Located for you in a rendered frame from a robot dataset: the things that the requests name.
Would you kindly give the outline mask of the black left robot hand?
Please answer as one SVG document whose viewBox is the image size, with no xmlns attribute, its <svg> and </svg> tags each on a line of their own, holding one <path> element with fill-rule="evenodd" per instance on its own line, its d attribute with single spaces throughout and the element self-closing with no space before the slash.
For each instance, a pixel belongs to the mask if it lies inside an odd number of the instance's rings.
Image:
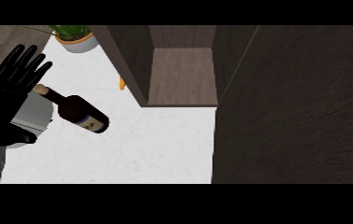
<svg viewBox="0 0 353 224">
<path fill-rule="evenodd" d="M 52 68 L 52 62 L 43 63 L 45 54 L 33 58 L 36 52 L 36 45 L 26 48 L 20 44 L 0 62 L 0 147 L 23 143 L 23 137 L 33 136 L 33 133 L 23 134 L 27 130 L 17 128 L 11 122 L 35 86 Z"/>
</svg>

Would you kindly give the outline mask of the open brown wooden cabinet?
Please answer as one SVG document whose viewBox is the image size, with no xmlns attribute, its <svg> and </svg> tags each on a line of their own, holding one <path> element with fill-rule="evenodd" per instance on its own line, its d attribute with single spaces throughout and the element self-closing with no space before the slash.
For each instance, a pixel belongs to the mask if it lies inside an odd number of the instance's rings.
<svg viewBox="0 0 353 224">
<path fill-rule="evenodd" d="M 94 25 L 98 43 L 144 107 L 216 107 L 255 25 Z"/>
</svg>

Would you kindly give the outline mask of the dark brown cabinet door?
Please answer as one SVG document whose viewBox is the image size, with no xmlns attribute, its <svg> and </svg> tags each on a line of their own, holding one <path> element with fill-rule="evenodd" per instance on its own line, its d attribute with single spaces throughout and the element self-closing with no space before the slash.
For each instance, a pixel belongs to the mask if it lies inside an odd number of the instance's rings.
<svg viewBox="0 0 353 224">
<path fill-rule="evenodd" d="M 353 25 L 262 26 L 216 113 L 213 183 L 353 183 Z"/>
</svg>

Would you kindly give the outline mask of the dark wine bottle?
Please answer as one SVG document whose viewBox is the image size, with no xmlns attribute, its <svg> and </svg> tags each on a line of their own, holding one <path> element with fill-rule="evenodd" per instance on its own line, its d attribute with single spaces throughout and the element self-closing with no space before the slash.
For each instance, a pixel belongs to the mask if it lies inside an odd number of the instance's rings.
<svg viewBox="0 0 353 224">
<path fill-rule="evenodd" d="M 64 96 L 43 84 L 35 91 L 58 105 L 60 117 L 94 133 L 104 133 L 110 127 L 108 116 L 79 96 Z"/>
</svg>

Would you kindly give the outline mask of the green plant in white pot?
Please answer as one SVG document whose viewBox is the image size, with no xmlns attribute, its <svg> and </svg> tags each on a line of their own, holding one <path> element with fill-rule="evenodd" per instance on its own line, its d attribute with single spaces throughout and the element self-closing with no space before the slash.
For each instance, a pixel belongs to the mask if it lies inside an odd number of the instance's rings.
<svg viewBox="0 0 353 224">
<path fill-rule="evenodd" d="M 71 53 L 85 53 L 98 46 L 98 40 L 88 25 L 51 25 L 51 28 L 52 31 L 48 32 L 27 26 L 27 29 L 54 35 L 64 49 Z"/>
</svg>

